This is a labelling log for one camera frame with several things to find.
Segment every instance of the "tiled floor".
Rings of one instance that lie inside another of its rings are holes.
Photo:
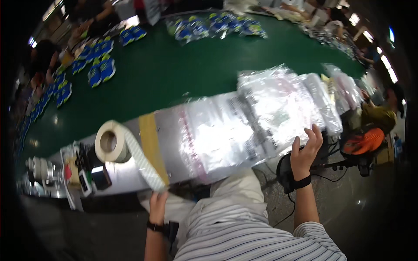
[[[329,162],[340,160],[339,157],[339,154],[330,157]],[[327,170],[322,175],[335,180],[344,171]],[[269,222],[273,226],[292,212],[293,203],[284,194],[283,187],[274,182],[275,176],[265,165],[257,167],[255,173],[264,188]],[[266,185],[263,173],[271,185]],[[375,240],[379,228],[387,221],[388,211],[393,208],[396,189],[393,168],[383,166],[374,175],[361,177],[358,169],[352,167],[338,182],[313,177],[312,184],[320,220],[331,238],[348,257],[365,257],[360,253],[368,251],[369,242]],[[89,214],[58,210],[39,200],[35,204],[31,200],[26,202],[29,213],[38,213],[31,217],[41,237],[56,253],[62,254],[65,249],[76,253],[73,256],[80,260],[115,260],[120,256],[123,257],[120,260],[143,258],[148,214],[140,210],[135,195],[122,195],[107,203],[89,202],[92,206],[102,204],[101,210],[91,208],[96,213]],[[97,213],[114,209],[114,206],[120,207],[117,213]],[[293,215],[276,228],[291,232]]]

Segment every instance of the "striped shirt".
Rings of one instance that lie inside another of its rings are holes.
[[[195,213],[188,220],[187,241],[175,261],[346,260],[316,222],[301,224],[292,235],[242,205]]]

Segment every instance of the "black wristband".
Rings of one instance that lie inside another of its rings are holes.
[[[149,220],[147,222],[147,228],[149,228],[150,230],[155,231],[155,232],[164,233],[164,227],[163,226],[152,224]]]
[[[296,190],[296,189],[299,189],[299,188],[304,188],[304,187],[306,187],[307,185],[309,185],[310,183],[311,183],[311,181],[312,181],[312,177],[311,177],[311,175],[309,175],[309,176],[307,176],[306,178],[303,178],[303,179],[301,179],[301,180],[299,180],[299,181],[295,181],[295,180],[293,180],[293,188]]]

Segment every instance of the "factory floor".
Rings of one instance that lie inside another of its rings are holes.
[[[330,157],[328,162],[340,157]],[[344,172],[345,168],[326,170],[321,175],[336,180]],[[274,226],[292,212],[293,203],[283,187],[274,183],[275,176],[266,165],[257,167],[255,173]],[[349,260],[384,257],[387,250],[403,244],[402,238],[391,240],[389,235],[404,226],[396,218],[404,188],[399,180],[405,173],[386,164],[370,177],[361,177],[356,167],[349,168],[338,182],[312,177],[320,221]],[[84,202],[89,213],[67,209],[65,200],[26,196],[22,200],[38,235],[61,260],[143,260],[148,213],[134,193]],[[293,215],[276,228],[292,232]]]

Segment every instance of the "khaki pants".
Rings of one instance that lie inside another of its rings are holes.
[[[150,212],[150,202],[148,199],[141,200],[143,194],[138,194],[141,205]],[[210,198],[204,198],[197,203],[176,195],[170,194],[164,215],[165,223],[176,221],[180,224],[177,239],[177,247],[180,248],[186,242],[188,231],[187,224],[192,220],[188,217],[195,214],[203,214],[229,205],[243,204],[250,207],[258,214],[267,218],[264,195],[261,191],[260,182],[252,169],[247,168],[235,173],[224,180],[212,184],[210,189]]]

